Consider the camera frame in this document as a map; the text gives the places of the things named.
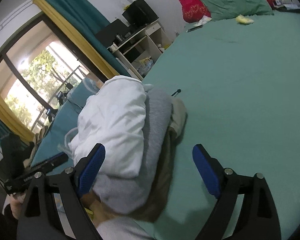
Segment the person's hand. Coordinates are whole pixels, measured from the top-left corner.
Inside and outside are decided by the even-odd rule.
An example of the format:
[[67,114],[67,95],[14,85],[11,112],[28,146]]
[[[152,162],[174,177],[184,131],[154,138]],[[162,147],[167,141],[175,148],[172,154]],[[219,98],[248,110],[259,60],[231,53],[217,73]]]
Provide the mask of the person's hand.
[[11,207],[12,215],[17,220],[20,217],[21,208],[25,197],[26,197],[25,192],[10,196],[10,207]]

